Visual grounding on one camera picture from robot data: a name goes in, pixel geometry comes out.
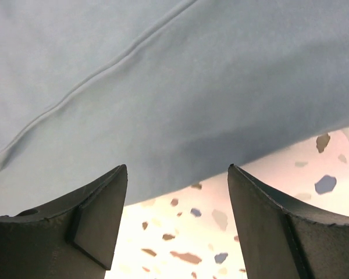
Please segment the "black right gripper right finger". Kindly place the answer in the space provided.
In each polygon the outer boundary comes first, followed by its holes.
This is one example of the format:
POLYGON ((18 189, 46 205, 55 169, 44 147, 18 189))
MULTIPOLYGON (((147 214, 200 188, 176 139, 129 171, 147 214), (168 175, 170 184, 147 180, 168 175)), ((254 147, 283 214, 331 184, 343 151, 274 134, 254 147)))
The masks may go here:
POLYGON ((349 217, 275 189, 238 166, 227 183, 248 278, 349 278, 349 217))

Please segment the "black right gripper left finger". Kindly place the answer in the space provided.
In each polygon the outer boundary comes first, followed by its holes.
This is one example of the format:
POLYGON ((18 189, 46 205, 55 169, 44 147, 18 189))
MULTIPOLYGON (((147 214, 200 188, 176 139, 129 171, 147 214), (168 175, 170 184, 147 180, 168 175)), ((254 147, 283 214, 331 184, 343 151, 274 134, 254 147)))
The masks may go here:
POLYGON ((127 168, 16 216, 0 216, 0 278, 104 278, 112 267, 127 168))

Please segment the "grey-blue t-shirt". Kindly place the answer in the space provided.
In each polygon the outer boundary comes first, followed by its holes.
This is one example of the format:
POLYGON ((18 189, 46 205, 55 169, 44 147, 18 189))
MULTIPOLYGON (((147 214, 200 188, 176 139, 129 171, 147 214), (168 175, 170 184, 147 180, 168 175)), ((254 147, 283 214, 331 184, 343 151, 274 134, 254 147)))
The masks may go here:
POLYGON ((125 164, 151 199, 349 126, 349 1, 0 1, 0 216, 125 164))

